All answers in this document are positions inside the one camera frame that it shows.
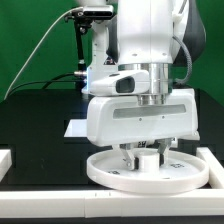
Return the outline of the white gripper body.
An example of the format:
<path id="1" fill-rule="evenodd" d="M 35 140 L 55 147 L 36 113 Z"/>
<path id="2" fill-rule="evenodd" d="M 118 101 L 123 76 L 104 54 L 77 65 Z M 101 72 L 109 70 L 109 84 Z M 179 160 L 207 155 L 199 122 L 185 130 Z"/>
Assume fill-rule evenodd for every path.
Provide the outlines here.
<path id="1" fill-rule="evenodd" d="M 193 89 L 174 89 L 163 105 L 140 106 L 137 96 L 94 97 L 87 138 L 99 147 L 193 137 L 198 116 Z"/>

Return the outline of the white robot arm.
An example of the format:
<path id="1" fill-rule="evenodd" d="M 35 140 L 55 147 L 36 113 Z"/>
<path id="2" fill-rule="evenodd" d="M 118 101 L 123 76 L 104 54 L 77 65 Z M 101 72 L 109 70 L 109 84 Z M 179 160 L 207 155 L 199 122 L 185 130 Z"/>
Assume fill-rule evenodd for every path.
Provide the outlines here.
<path id="1" fill-rule="evenodd" d="M 196 0 L 119 0 L 116 31 L 108 53 L 118 71 L 91 83 L 87 137 L 91 143 L 121 150 L 133 170 L 132 149 L 192 136 L 198 128 L 194 91 L 184 85 L 192 62 L 205 45 Z M 169 80 L 169 66 L 185 65 L 187 76 Z"/>

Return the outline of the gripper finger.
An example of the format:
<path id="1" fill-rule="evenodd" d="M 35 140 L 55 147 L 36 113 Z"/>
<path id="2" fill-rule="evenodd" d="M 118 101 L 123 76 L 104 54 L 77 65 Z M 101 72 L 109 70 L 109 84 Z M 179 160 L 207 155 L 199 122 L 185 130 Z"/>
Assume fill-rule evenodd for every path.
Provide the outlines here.
<path id="1" fill-rule="evenodd" d="M 164 153 L 170 149 L 171 147 L 171 142 L 172 140 L 171 139 L 161 139 L 158 141 L 159 143 L 159 147 L 158 147 L 158 150 L 157 152 L 159 153 L 159 163 L 161 165 L 164 164 Z"/>
<path id="2" fill-rule="evenodd" d="M 120 150 L 125 158 L 127 168 L 135 170 L 137 167 L 137 157 L 134 155 L 134 146 L 131 143 L 121 144 Z"/>

